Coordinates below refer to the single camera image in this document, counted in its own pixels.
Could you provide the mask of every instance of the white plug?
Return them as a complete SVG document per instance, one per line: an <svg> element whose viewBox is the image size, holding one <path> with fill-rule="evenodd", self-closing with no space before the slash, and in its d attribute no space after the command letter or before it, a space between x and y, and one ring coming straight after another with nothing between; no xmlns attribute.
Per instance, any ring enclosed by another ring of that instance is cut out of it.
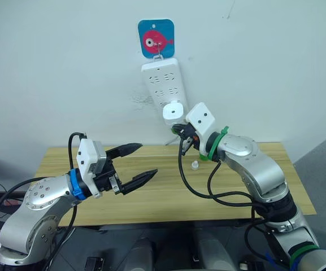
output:
<svg viewBox="0 0 326 271"><path fill-rule="evenodd" d="M163 118L167 125L172 126L184 122L184 107L181 103L173 100L163 108Z"/></svg>

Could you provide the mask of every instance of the blue ring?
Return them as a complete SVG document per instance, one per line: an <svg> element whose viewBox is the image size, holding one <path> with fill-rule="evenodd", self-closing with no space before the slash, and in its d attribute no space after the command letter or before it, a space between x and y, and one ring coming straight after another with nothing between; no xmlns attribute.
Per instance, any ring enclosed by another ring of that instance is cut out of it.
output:
<svg viewBox="0 0 326 271"><path fill-rule="evenodd" d="M70 170L70 181L72 185L72 195L80 200L86 199L82 189L79 187L79 183L76 178L76 168Z"/></svg>

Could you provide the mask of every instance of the floor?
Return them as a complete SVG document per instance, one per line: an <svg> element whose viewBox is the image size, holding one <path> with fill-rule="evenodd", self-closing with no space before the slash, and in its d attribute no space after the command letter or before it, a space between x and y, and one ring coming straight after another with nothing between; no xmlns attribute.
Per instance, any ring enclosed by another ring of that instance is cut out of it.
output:
<svg viewBox="0 0 326 271"><path fill-rule="evenodd" d="M317 235L322 248L326 248L326 141L295 163L300 176L315 208L317 215L307 216L307 220ZM135 241L148 237L157 244L157 251L166 240L175 239L178 243L189 243L190 233L202 228L213 233L225 245L233 261L238 263L244 255L249 254L244 245L244 227L237 228L224 222L171 223L152 225L105 226L100 231L77 228L56 257L51 270L84 270L86 258L99 256L105 258L104 270L121 271L124 259ZM261 253L269 253L261 233L252 233L251 242ZM266 264L267 270L279 270ZM170 263L156 266L157 269L171 270ZM175 269L189 268L182 263Z"/></svg>

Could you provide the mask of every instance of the green ring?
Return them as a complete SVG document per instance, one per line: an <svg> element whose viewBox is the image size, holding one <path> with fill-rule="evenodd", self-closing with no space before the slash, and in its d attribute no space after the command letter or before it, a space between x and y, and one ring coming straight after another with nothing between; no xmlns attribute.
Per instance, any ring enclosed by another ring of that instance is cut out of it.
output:
<svg viewBox="0 0 326 271"><path fill-rule="evenodd" d="M217 149L217 146L220 142L220 140L228 133L228 126L224 127L224 129L222 131L220 131L220 135L217 136L217 138L214 140L212 148L210 149L210 152L208 154L208 158L209 160L212 160L213 158L213 154L215 152L215 150Z"/></svg>
<svg viewBox="0 0 326 271"><path fill-rule="evenodd" d="M300 249L296 250L294 254L292 254L291 259L289 260L289 267L292 267L294 261L297 259L298 256L301 256L308 250L318 250L319 247L315 244L309 244L308 246L301 247Z"/></svg>

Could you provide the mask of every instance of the white wall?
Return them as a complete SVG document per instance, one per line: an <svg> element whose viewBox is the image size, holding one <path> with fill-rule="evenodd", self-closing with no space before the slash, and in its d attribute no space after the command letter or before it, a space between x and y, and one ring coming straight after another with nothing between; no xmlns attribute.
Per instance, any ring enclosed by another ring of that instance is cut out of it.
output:
<svg viewBox="0 0 326 271"><path fill-rule="evenodd" d="M175 24L191 106L293 161L326 139L326 0L0 1L1 178L32 176L74 131L172 138L140 77L137 23L155 18Z"/></svg>

